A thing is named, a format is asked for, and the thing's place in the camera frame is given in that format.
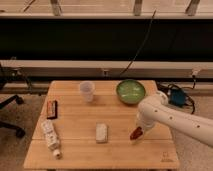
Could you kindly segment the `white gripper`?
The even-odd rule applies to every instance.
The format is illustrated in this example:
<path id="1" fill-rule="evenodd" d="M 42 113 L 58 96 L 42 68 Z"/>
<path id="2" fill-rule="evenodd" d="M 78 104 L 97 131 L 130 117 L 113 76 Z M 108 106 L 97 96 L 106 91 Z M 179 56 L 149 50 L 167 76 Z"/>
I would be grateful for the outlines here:
<path id="1" fill-rule="evenodd" d="M 148 116 L 145 116 L 143 113 L 136 114 L 136 126 L 141 127 L 142 130 L 135 130 L 130 135 L 130 140 L 132 145 L 138 144 L 141 140 L 144 139 L 145 132 L 149 131 L 155 126 L 155 121 Z"/>

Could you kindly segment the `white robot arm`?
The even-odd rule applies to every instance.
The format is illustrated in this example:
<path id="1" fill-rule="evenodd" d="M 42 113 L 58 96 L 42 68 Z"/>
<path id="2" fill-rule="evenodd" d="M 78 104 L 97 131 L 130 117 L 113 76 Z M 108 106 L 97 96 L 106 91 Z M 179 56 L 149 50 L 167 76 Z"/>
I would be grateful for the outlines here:
<path id="1" fill-rule="evenodd" d="M 168 97 L 161 91 L 145 97 L 138 104 L 136 129 L 130 134 L 130 139 L 136 140 L 143 136 L 156 122 L 213 148 L 213 120 L 169 108 Z"/>

